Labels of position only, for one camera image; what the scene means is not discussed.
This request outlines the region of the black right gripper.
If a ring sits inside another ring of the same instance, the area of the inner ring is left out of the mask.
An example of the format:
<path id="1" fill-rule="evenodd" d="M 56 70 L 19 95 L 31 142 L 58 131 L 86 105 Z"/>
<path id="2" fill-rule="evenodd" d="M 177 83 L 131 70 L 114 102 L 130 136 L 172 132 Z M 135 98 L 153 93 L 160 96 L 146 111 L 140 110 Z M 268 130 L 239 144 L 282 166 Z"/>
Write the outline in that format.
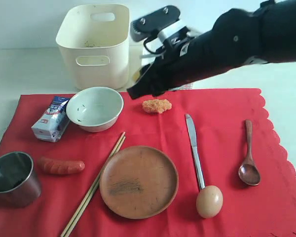
<path id="1" fill-rule="evenodd" d="M 205 77 L 204 46 L 195 41 L 184 44 L 178 52 L 139 68 L 141 77 L 127 89 L 132 99 L 145 95 L 159 96 L 182 85 Z"/>

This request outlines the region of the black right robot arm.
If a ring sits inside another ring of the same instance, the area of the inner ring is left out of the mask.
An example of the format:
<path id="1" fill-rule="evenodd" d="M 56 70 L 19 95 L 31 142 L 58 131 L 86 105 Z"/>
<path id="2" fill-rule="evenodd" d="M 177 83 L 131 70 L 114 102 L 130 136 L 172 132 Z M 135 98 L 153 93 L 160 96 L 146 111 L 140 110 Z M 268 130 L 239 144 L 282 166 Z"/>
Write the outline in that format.
<path id="1" fill-rule="evenodd" d="M 133 41 L 161 42 L 127 89 L 132 99 L 169 90 L 251 64 L 296 62 L 296 0 L 267 0 L 254 12 L 233 8 L 198 34 L 168 5 L 131 23 Z"/>

